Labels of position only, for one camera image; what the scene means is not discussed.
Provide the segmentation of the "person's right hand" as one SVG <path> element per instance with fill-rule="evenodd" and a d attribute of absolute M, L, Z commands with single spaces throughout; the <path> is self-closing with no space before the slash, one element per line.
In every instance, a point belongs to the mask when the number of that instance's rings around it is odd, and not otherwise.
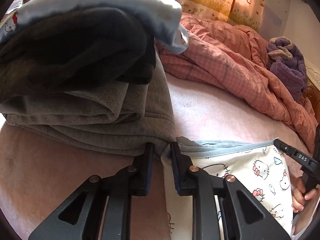
<path fill-rule="evenodd" d="M 319 188 L 306 190 L 302 177 L 290 176 L 292 186 L 292 208 L 298 217 L 294 222 L 294 235 L 300 233 L 313 219 L 319 202 Z"/>

